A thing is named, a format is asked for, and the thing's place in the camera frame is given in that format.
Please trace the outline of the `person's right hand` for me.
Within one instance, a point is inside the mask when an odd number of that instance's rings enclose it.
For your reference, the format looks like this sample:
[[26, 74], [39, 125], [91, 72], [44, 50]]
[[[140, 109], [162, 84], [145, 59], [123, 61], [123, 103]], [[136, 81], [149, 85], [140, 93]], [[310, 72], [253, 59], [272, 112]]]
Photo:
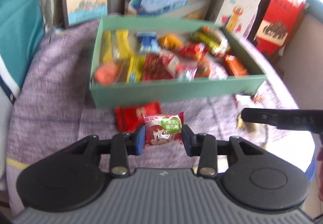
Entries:
[[319, 173], [318, 173], [318, 184], [319, 184], [319, 199], [323, 202], [323, 148], [320, 148], [320, 151], [317, 156], [319, 162]]

